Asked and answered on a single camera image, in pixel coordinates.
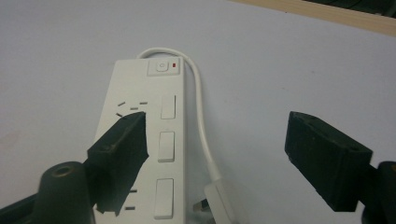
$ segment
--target power strip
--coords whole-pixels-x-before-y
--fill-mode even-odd
[[[186,223],[184,76],[181,57],[116,62],[95,140],[144,111],[149,157],[120,215],[95,211],[96,223]]]

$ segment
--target plug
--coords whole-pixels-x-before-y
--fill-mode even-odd
[[[213,219],[209,223],[248,224],[246,212],[232,183],[220,178],[205,186],[206,199],[195,204],[194,211],[205,211],[210,208]]]

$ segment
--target white power cord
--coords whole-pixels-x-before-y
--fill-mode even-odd
[[[199,136],[201,138],[202,150],[204,151],[207,169],[209,171],[210,178],[212,181],[216,181],[221,178],[221,174],[219,172],[219,168],[213,159],[212,152],[210,151],[209,145],[206,140],[206,131],[205,131],[205,123],[204,123],[204,110],[202,106],[202,85],[201,85],[201,75],[199,73],[198,67],[195,65],[195,62],[186,54],[175,50],[175,49],[166,49],[166,48],[153,48],[147,49],[140,53],[137,58],[144,59],[153,54],[157,53],[168,53],[172,55],[176,55],[178,57],[182,57],[184,61],[190,66],[195,79],[195,98],[196,98],[196,107],[197,107],[197,121],[198,121],[198,131]]]
[[[207,169],[212,180],[212,183],[205,186],[206,200],[197,203],[194,206],[194,211],[205,211],[210,206],[210,210],[214,217],[214,220],[209,220],[210,223],[248,224],[248,215],[239,199],[239,195],[236,193],[233,185],[229,181],[226,181],[224,178],[222,178],[206,140],[204,110],[202,104],[202,85],[198,67],[189,56],[174,49],[147,49],[140,53],[137,56],[137,59],[144,59],[157,53],[167,53],[182,57],[184,61],[190,66],[194,74],[198,130],[201,138],[202,148],[206,157]]]

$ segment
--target cable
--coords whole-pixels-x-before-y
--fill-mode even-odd
[[[141,52],[137,59],[144,59],[153,54],[157,53],[167,53],[172,54],[175,56],[182,57],[184,61],[189,65],[191,68],[194,79],[195,79],[195,98],[196,98],[196,107],[197,107],[197,122],[198,122],[198,131],[201,138],[202,149],[204,151],[206,162],[207,162],[207,169],[209,171],[210,178],[212,181],[221,178],[221,174],[219,172],[219,168],[216,165],[212,153],[210,151],[209,145],[206,140],[206,131],[205,131],[205,124],[204,124],[204,110],[202,104],[202,85],[201,85],[201,75],[199,73],[198,67],[195,65],[195,62],[186,54],[175,50],[175,49],[167,49],[167,48],[152,48],[146,49],[145,51]]]

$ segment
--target white surface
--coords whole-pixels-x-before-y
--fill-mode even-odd
[[[118,115],[144,111],[148,159],[143,163],[132,186],[136,192],[131,193],[124,203],[124,206],[132,206],[135,210],[122,210],[117,218],[111,213],[102,215],[95,212],[98,224],[185,223],[184,63],[181,58],[178,59],[180,63],[177,63],[177,75],[149,77],[149,67],[163,60],[174,59],[121,60],[114,67],[96,139],[117,122],[120,118]],[[166,107],[168,116],[164,117],[163,109]],[[168,151],[163,151],[163,133],[166,132],[172,134],[172,142],[168,141],[172,146],[168,147]]]
[[[209,0],[1,1],[0,207],[52,165],[86,158],[114,62],[156,46],[197,62],[209,144],[251,223],[360,223],[288,161],[288,115],[324,119],[373,149],[375,166],[396,161],[396,38]],[[186,92],[187,219],[200,223],[191,208],[209,176],[190,72]]]

